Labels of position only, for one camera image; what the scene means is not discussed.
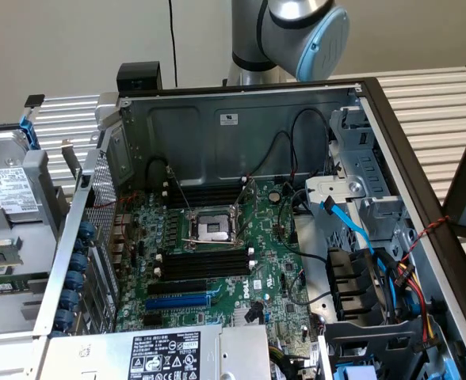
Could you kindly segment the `grey metal PC case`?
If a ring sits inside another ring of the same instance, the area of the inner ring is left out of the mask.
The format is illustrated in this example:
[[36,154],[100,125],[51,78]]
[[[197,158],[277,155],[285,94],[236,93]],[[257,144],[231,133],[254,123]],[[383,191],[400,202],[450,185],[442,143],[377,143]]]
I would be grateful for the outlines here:
[[[143,188],[143,169],[149,155],[164,154],[183,185],[246,184],[254,178],[292,187],[292,219],[303,264],[298,277],[305,283],[315,336],[306,356],[287,354],[268,341],[271,380],[466,380],[466,254],[415,142],[377,80],[172,90],[120,102],[113,109],[117,115],[120,111],[118,121],[101,118],[105,127],[98,128],[98,143],[77,179],[36,322],[42,353],[29,370],[31,377],[40,380],[51,339],[119,333],[119,264],[113,256],[117,208],[125,196],[163,189],[163,181],[171,177],[162,165],[152,163],[148,188]],[[372,327],[337,319],[326,269],[333,247],[316,246],[305,188],[308,178],[327,172],[331,113],[350,106],[361,106],[378,123],[377,142],[416,233],[399,260],[382,247],[358,249],[370,253],[385,301],[385,323]],[[221,126],[224,113],[237,113],[239,123]],[[294,172],[288,140],[281,135],[265,164],[246,178],[278,131],[292,138]],[[81,221],[95,227],[88,246],[78,239]],[[82,253],[89,263],[74,324],[62,332],[54,319],[72,253]]]

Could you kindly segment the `grey parts rack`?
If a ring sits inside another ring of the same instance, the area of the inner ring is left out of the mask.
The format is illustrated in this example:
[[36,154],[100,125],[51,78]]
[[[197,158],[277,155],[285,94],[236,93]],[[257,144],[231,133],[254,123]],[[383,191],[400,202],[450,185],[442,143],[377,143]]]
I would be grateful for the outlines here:
[[[41,220],[11,223],[0,209],[0,246],[16,247],[23,260],[0,276],[45,273],[49,277],[68,205],[62,188],[51,178],[45,151],[30,150],[23,169],[33,183]],[[0,334],[32,330],[45,287],[34,293],[0,294]]]

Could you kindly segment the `silver hard disk white label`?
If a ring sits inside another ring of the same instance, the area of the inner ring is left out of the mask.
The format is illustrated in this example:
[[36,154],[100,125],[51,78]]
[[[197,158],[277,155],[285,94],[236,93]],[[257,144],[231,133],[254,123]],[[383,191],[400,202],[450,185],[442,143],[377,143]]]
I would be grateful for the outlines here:
[[23,169],[29,148],[23,131],[0,131],[0,209],[11,223],[41,220],[33,183]]

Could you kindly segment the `thin metal locking lever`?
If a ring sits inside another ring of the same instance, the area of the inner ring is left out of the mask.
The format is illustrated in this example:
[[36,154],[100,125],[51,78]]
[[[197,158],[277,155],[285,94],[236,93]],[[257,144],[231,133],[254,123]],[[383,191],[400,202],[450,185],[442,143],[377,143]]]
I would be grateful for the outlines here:
[[202,240],[191,239],[191,238],[182,238],[181,241],[185,243],[185,247],[187,249],[196,249],[198,246],[206,246],[206,245],[236,246],[235,241],[202,241]]
[[190,204],[189,204],[189,201],[185,195],[185,193],[183,192],[183,189],[181,187],[181,184],[180,184],[180,181],[178,180],[177,176],[176,176],[176,173],[174,172],[174,170],[172,169],[172,167],[170,165],[168,165],[166,167],[166,171],[168,173],[168,175],[174,179],[174,182],[175,184],[177,185],[177,188],[178,188],[178,191],[180,192],[181,196],[182,196],[182,199],[184,200],[185,202],[185,205],[189,211],[189,214],[191,215],[193,213],[193,209],[191,208]]

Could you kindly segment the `CPU socket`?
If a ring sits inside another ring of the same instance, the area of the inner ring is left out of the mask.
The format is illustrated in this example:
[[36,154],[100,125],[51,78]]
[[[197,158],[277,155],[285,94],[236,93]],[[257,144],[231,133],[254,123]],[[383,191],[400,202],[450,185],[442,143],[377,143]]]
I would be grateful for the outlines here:
[[234,241],[231,236],[231,212],[228,207],[205,207],[185,214],[187,231],[183,238],[202,241]]

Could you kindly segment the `blue plastic disk carrier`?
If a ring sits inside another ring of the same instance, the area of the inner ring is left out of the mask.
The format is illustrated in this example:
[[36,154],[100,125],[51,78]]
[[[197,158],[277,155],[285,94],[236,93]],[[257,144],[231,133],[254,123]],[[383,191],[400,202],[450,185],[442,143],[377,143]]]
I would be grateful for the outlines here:
[[39,150],[33,122],[23,114],[17,123],[0,123],[0,139],[20,138],[26,141],[30,150]]

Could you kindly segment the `RAM slot white latches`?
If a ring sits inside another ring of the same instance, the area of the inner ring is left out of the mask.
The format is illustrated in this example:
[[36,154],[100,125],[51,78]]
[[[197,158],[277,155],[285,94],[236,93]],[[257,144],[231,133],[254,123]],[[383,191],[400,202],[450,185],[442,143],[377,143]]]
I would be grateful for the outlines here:
[[212,265],[219,265],[219,264],[247,264],[249,260],[245,261],[216,261],[216,260],[211,260],[211,261],[201,261],[201,262],[196,262],[196,261],[191,261],[191,262],[170,262],[164,264],[162,262],[162,259],[158,261],[159,264],[161,264],[163,267],[169,267],[169,266],[190,266],[190,265],[205,265],[205,264],[212,264]]
[[217,201],[219,203],[232,203],[239,196],[240,192],[233,192],[233,191],[191,191],[189,192],[189,191],[184,191],[190,203],[197,203],[198,201],[203,201],[203,202]]
[[169,267],[159,265],[153,269],[153,274],[162,281],[248,276],[250,273],[251,270],[248,264],[205,264]]
[[[163,188],[177,188],[177,182],[174,178],[169,178],[163,181]],[[231,184],[194,184],[194,185],[183,185],[181,188],[184,191],[233,191],[240,192],[243,189],[241,183],[231,183]]]

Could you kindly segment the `black box device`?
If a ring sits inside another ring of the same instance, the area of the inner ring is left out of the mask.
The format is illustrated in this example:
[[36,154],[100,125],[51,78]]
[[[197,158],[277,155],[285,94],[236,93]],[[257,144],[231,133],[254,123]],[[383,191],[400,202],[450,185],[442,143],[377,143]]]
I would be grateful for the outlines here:
[[122,97],[131,93],[162,90],[160,62],[122,63],[117,71],[116,85]]

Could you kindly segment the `grey power supply black label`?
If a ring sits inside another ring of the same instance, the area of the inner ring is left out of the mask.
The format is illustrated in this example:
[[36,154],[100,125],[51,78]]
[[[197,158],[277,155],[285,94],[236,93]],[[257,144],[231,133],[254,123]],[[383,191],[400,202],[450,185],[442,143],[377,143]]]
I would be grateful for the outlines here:
[[271,380],[261,325],[58,337],[40,380]]

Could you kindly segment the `graphics card metal bracket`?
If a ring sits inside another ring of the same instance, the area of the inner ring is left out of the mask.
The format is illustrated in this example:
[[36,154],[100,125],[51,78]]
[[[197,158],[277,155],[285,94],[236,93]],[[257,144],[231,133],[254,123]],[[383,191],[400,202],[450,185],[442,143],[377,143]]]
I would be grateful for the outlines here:
[[61,143],[61,154],[71,171],[72,177],[77,180],[82,171],[81,164],[74,152],[74,145],[69,139],[64,139]]

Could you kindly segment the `long black expansion slot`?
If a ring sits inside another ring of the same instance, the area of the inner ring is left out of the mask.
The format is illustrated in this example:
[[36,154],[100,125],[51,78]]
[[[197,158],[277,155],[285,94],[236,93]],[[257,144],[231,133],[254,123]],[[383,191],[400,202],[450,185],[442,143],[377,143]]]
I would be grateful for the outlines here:
[[147,285],[149,296],[186,295],[191,293],[204,293],[208,289],[204,279],[184,280],[176,282],[157,282]]

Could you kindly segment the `blue expansion slot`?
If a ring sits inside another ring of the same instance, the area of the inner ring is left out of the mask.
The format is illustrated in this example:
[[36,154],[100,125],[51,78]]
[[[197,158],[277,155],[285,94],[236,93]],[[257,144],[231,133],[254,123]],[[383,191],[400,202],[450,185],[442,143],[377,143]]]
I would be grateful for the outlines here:
[[171,295],[167,297],[149,298],[145,302],[145,310],[169,310],[210,306],[211,295],[207,293],[193,293]]

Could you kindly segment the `grey metal disk bay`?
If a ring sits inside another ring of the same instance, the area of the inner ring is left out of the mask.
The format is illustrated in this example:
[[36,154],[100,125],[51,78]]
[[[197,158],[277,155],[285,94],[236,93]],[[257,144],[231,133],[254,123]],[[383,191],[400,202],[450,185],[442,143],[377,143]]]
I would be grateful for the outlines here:
[[416,233],[377,142],[378,123],[361,106],[341,107],[331,113],[328,131],[327,172],[305,182],[317,248],[382,247],[401,259]]

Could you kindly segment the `blue slot retainer clip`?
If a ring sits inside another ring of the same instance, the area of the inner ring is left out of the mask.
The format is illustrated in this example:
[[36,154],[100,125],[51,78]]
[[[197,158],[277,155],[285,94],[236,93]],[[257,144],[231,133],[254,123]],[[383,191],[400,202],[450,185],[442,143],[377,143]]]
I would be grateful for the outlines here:
[[89,260],[82,253],[72,253],[69,263],[69,269],[74,272],[85,273]]
[[83,274],[76,271],[69,271],[65,278],[66,289],[81,292],[84,288],[85,279]]
[[59,298],[59,308],[71,312],[79,311],[80,296],[77,291],[64,289]]
[[78,227],[78,239],[84,246],[88,246],[94,239],[95,227],[91,222],[81,221]]
[[54,325],[55,329],[66,332],[72,328],[75,320],[75,312],[70,310],[58,309],[55,312]]

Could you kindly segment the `small silver heat sink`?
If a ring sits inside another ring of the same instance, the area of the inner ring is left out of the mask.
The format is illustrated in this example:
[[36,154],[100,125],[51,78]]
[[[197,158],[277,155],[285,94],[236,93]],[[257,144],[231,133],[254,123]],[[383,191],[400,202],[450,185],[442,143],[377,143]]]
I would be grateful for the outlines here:
[[248,325],[257,325],[258,319],[255,318],[253,321],[248,321],[246,319],[246,315],[249,313],[249,308],[238,308],[234,310],[233,313],[233,326],[234,327],[242,327]]

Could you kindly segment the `green motherboard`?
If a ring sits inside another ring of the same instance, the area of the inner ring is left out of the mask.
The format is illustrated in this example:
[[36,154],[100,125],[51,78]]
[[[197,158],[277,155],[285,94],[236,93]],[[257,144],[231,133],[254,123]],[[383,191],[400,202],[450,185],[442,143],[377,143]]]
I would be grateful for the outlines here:
[[[258,319],[265,327],[269,344],[290,355],[306,356],[315,333],[304,281],[296,226],[292,219],[292,187],[280,181],[255,180],[258,210],[236,246],[206,245],[187,249],[182,242],[187,231],[187,208],[168,208],[163,200],[178,194],[176,188],[137,192],[125,196],[117,208],[113,230],[113,256],[118,261],[120,304],[115,330],[145,330],[143,316],[160,313],[163,325],[155,329],[201,325],[233,326],[233,313],[249,308],[248,321]],[[272,191],[281,194],[279,203],[269,201]],[[147,285],[162,281],[153,274],[165,253],[218,249],[253,251],[244,276],[204,279],[211,295],[210,306],[169,310],[145,310]]]

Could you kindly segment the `metal socket cover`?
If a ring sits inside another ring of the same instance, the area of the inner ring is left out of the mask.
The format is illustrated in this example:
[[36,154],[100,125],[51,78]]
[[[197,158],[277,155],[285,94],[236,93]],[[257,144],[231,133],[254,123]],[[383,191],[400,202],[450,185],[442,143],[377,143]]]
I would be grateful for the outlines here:
[[238,198],[230,207],[231,236],[234,242],[240,240],[258,210],[258,187],[254,178],[243,186]]

